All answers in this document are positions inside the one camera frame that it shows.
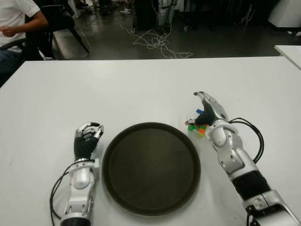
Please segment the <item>blue block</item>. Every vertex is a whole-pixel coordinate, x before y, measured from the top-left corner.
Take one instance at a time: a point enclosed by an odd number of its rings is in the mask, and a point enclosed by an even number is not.
[[[203,113],[203,111],[198,109],[197,113],[201,114],[201,113]]]

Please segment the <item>cord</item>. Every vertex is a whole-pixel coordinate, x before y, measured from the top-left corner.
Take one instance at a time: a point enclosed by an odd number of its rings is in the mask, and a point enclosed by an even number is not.
[[[156,22],[156,27],[158,26],[158,13],[156,12],[154,6],[153,6],[153,3],[151,1],[151,6],[152,8],[154,9],[155,13],[156,13],[156,19],[157,19],[157,22]],[[170,12],[170,31],[168,34],[164,33],[162,35],[158,35],[156,33],[155,30],[153,29],[150,29],[148,30],[146,33],[144,33],[143,35],[139,36],[137,34],[133,34],[131,33],[128,29],[124,28],[121,23],[120,23],[120,27],[123,29],[123,30],[126,30],[129,34],[133,35],[133,36],[136,36],[138,37],[133,43],[132,45],[135,45],[135,44],[138,44],[138,45],[142,45],[142,46],[146,46],[147,49],[155,49],[155,48],[158,48],[160,49],[161,51],[161,54],[163,57],[167,58],[167,59],[177,59],[177,55],[179,55],[180,58],[189,58],[190,56],[192,56],[193,54],[192,53],[189,53],[189,52],[174,52],[172,50],[170,50],[167,45],[169,44],[169,41],[167,40],[168,36],[171,34],[171,30],[172,30],[172,11]],[[145,38],[143,38],[145,35],[154,35],[155,37],[153,37],[151,39],[151,42],[148,42]],[[168,51],[170,53],[173,54],[173,56],[171,57],[167,57],[163,51]]]
[[[257,129],[252,123],[250,123],[249,121],[243,119],[243,118],[235,118],[229,121],[230,124],[232,123],[240,123],[240,124],[244,124],[248,127],[250,127],[258,136],[259,139],[259,151],[257,153],[257,155],[255,156],[255,158],[253,159],[253,162],[256,164],[259,159],[262,157],[263,154],[263,150],[264,150],[264,140],[263,140],[263,136],[261,134],[261,132],[259,131],[259,129]]]
[[[95,18],[89,24],[83,24],[83,27],[81,28],[80,32],[85,37],[85,40],[86,40],[86,42],[87,42],[87,44],[89,46],[89,52],[86,53],[83,56],[71,57],[71,58],[68,58],[66,60],[74,60],[74,59],[80,59],[80,58],[87,57],[90,54],[90,52],[92,51],[92,46],[90,45],[90,43],[88,41],[88,38],[86,37],[86,35],[83,32],[84,29],[90,29],[90,28],[92,28],[92,25],[93,24],[97,24],[97,22],[99,22],[99,21],[103,21],[103,22],[121,22],[121,21],[125,20],[125,17],[122,18],[121,20],[117,20],[117,21],[113,21],[112,20],[112,19],[114,19],[114,18],[116,18],[118,16],[120,16],[120,14],[117,14],[117,15],[114,15],[114,16],[108,16],[108,17]]]
[[[53,220],[53,215],[58,218],[59,220],[61,219],[61,217],[56,213],[56,211],[53,208],[53,197],[59,187],[59,185],[61,184],[63,177],[66,176],[67,174],[69,174],[68,169],[70,169],[71,166],[79,164],[80,162],[86,162],[86,161],[91,161],[94,162],[94,160],[82,160],[82,161],[78,161],[78,162],[74,162],[73,164],[71,164],[70,166],[68,166],[64,173],[59,177],[59,179],[56,181],[55,185],[52,187],[51,190],[51,194],[50,194],[50,199],[49,199],[49,204],[50,204],[50,217],[51,217],[51,222],[52,222],[52,226],[55,226],[54,220]]]
[[[250,226],[250,215],[247,214],[246,216],[246,226]]]

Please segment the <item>jeans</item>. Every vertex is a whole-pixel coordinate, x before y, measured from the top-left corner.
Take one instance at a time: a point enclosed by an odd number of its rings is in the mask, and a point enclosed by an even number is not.
[[[23,57],[20,53],[0,49],[0,87],[21,66]]]

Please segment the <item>person's hand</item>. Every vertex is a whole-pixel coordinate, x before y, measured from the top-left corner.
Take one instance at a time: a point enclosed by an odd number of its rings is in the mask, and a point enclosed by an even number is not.
[[[14,37],[17,34],[15,29],[13,27],[9,27],[9,26],[0,27],[0,32],[2,32],[4,34],[4,36],[10,37],[10,38]]]

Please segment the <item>black cable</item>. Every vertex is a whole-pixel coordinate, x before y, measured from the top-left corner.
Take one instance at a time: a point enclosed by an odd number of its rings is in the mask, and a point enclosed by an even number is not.
[[[66,176],[67,174],[69,174],[69,172],[67,172],[68,169],[70,169],[71,166],[79,164],[81,162],[87,162],[87,161],[91,161],[91,162],[95,162],[94,160],[82,160],[82,161],[78,161],[78,162],[74,162],[73,164],[71,164],[70,166],[68,166],[64,173],[59,177],[59,179],[56,181],[55,185],[53,186],[52,190],[51,190],[51,194],[50,194],[50,199],[49,199],[49,204],[50,204],[50,217],[51,217],[51,222],[52,225],[55,226],[54,224],[54,220],[53,220],[53,215],[55,215],[56,218],[58,218],[59,220],[61,219],[61,217],[55,212],[54,208],[53,208],[53,197],[59,187],[59,185],[61,184],[63,177]]]
[[[250,215],[247,214],[246,216],[246,226],[250,226]]]
[[[243,119],[243,118],[235,118],[229,121],[229,123],[240,123],[240,124],[244,124],[248,127],[250,127],[255,134],[257,135],[258,139],[259,139],[259,151],[257,153],[257,155],[255,156],[255,158],[253,159],[254,163],[257,163],[259,161],[259,159],[262,157],[263,154],[263,150],[264,150],[264,140],[263,140],[263,136],[261,134],[261,132],[259,131],[259,129],[257,129],[256,126],[254,126],[252,123],[250,123],[249,121]]]

